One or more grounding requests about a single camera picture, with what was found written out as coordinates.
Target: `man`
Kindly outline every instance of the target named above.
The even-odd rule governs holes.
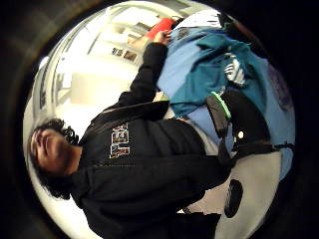
[[[177,212],[222,184],[231,166],[207,155],[191,124],[162,119],[168,102],[153,103],[168,41],[169,32],[157,34],[131,90],[91,121],[79,143],[60,119],[38,126],[29,143],[41,183],[53,196],[71,194],[103,238],[212,235],[215,215]]]

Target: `logo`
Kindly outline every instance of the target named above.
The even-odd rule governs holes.
[[[112,129],[110,158],[130,154],[129,124],[125,123]]]

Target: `black strap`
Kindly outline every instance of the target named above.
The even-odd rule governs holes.
[[[285,141],[285,143],[274,145],[274,148],[276,149],[285,148],[285,147],[288,147],[290,148],[292,152],[295,152],[295,145],[293,143],[288,143],[287,141]]]

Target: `teal jacket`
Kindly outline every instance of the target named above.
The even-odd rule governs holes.
[[[258,70],[259,62],[249,46],[223,34],[208,34],[196,45],[201,48],[199,57],[187,74],[185,83],[170,99],[175,115],[185,116],[203,105],[211,92],[227,89],[240,90],[263,113],[265,93],[260,81],[262,76]]]

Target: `sleeve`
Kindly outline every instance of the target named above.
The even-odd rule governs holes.
[[[150,43],[143,55],[143,64],[133,80],[130,91],[121,93],[114,105],[105,109],[127,107],[151,102],[156,95],[157,81],[167,54],[167,46],[161,43]]]

